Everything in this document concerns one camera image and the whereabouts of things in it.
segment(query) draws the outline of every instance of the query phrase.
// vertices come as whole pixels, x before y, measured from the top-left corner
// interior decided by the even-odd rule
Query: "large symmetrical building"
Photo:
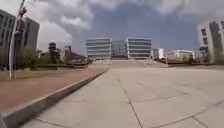
[[[91,59],[110,59],[112,39],[99,38],[86,41],[87,56]]]
[[[151,57],[151,40],[142,38],[127,38],[128,59],[149,59]]]
[[[127,38],[126,40],[91,39],[86,41],[87,56],[92,59],[149,59],[151,40]]]

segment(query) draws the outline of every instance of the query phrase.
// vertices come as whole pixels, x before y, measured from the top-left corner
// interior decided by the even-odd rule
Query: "walkway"
[[[0,82],[0,112],[8,111],[103,71],[105,69],[80,69],[41,78]]]
[[[224,72],[111,69],[22,128],[223,128]]]

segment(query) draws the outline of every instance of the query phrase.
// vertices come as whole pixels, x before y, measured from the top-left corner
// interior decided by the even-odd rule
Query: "tree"
[[[25,47],[23,50],[23,60],[24,66],[33,68],[36,64],[36,53],[32,51],[29,47]]]

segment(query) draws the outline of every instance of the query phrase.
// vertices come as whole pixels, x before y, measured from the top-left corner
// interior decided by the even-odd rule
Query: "lamp post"
[[[21,10],[24,6],[24,3],[25,3],[25,0],[22,0],[21,4],[20,4],[20,7],[19,7],[19,10],[18,10],[18,13],[17,13],[17,16],[16,16],[16,20],[15,20],[15,23],[14,23],[14,27],[13,27],[13,30],[12,30],[12,38],[11,38],[11,41],[10,41],[10,49],[9,49],[9,77],[10,79],[14,79],[15,77],[15,74],[14,74],[14,69],[13,69],[13,64],[14,64],[14,46],[15,46],[15,35],[16,35],[16,28],[17,28],[17,20],[20,18],[21,16]]]

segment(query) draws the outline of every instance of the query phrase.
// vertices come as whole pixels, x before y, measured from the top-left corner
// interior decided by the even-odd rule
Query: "white building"
[[[86,40],[87,56],[91,59],[110,59],[111,58],[110,38],[98,38]]]
[[[187,61],[190,58],[195,59],[194,51],[188,50],[174,50],[166,53],[166,57],[169,60]]]
[[[151,40],[144,38],[127,38],[128,59],[149,59],[151,58]]]
[[[164,58],[164,50],[162,48],[154,48],[151,55],[153,59],[162,59]]]
[[[198,26],[201,47],[207,47],[210,63],[224,62],[224,20],[206,22]]]

